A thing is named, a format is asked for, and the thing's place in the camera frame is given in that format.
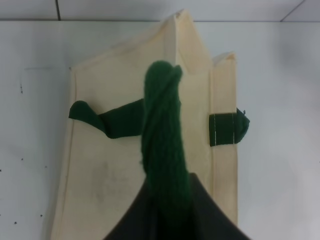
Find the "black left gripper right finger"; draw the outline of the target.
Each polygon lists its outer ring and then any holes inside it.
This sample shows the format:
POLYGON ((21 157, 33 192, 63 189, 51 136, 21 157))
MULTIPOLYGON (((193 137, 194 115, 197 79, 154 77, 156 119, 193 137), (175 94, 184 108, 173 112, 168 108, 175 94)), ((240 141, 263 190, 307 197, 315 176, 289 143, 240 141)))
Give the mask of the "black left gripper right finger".
POLYGON ((159 223, 161 240, 248 240, 249 238, 223 213, 209 196, 196 174, 189 175, 192 208, 178 228, 159 223))

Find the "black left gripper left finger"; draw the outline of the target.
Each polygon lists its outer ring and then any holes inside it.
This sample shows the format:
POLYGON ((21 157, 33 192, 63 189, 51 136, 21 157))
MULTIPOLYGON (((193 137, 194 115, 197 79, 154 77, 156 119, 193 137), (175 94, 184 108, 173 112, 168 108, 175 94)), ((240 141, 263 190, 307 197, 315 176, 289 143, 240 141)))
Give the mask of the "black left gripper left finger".
POLYGON ((124 216, 106 240, 158 240, 158 209, 147 185, 142 185, 124 216))

